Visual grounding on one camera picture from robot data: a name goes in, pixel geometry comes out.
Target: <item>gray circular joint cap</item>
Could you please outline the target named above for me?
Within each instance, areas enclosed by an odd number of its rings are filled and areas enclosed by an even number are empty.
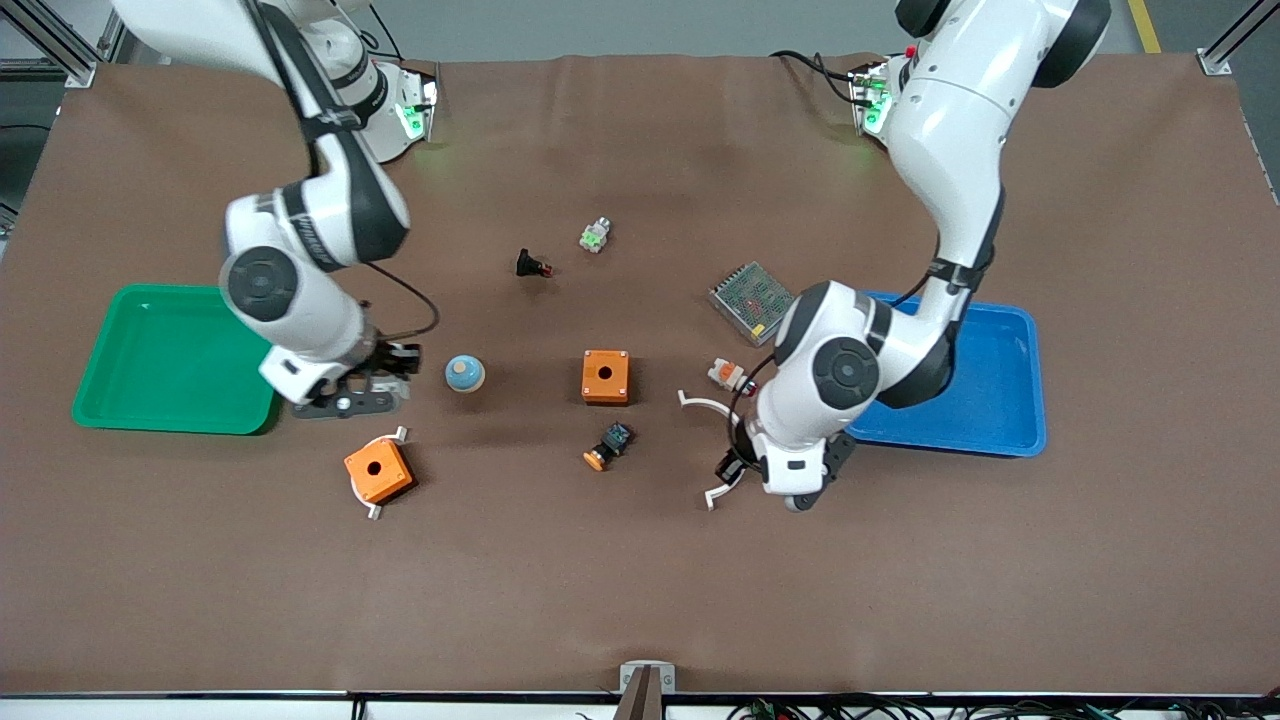
[[[865,342],[851,337],[828,340],[813,356],[818,397],[837,410],[870,400],[879,384],[879,363]]]
[[[250,247],[227,273],[227,296],[241,313],[262,323],[283,318],[297,290],[293,259],[274,247]]]

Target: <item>plastic tray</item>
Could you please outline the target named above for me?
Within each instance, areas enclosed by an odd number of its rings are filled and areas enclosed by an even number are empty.
[[[893,295],[872,292],[881,300]],[[901,310],[913,311],[916,299]],[[902,410],[873,404],[849,433],[861,442],[1032,457],[1044,450],[1036,320],[1020,307],[974,302],[956,345],[951,386]]]
[[[268,350],[216,287],[127,286],[106,311],[72,418],[88,428],[257,432],[274,397],[257,373]]]

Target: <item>brown table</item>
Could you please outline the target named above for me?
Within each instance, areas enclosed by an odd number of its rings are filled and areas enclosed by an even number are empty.
[[[980,297],[1039,323],[1043,455],[864,447],[792,515],[756,487],[700,510],[723,427],[676,389],[760,355],[704,300],[740,263],[797,291],[924,268],[933,225],[847,108],[767,59],[443,78],[438,142],[389,167],[388,265],[444,313],[412,401],[259,437],[69,409],[113,293],[215,282],[225,204],[302,176],[284,97],[115,65],[68,94],[0,266],[0,689],[591,689],[635,657],[690,691],[1275,684],[1280,237],[1230,79],[1102,56],[1014,127]],[[561,274],[515,278],[521,246]],[[421,318],[339,278],[384,328]],[[635,355],[637,404],[580,404],[593,347]],[[457,352],[475,396],[439,378]],[[613,419],[639,439],[595,474]],[[372,523],[340,459],[398,423],[425,482]]]

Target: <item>blue tray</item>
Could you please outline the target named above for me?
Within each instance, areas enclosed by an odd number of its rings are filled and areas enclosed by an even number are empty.
[[[879,300],[893,295],[868,293]],[[901,310],[911,313],[919,300]],[[879,402],[847,428],[861,442],[1032,457],[1048,442],[1036,320],[1011,305],[974,302],[956,346],[951,386],[933,400],[891,410]]]

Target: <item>orange box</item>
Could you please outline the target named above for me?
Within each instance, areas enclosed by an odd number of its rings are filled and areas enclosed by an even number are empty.
[[[375,439],[348,455],[344,462],[365,502],[378,505],[413,484],[413,474],[390,438]]]
[[[631,401],[631,354],[626,350],[588,350],[582,354],[582,400],[591,405]]]

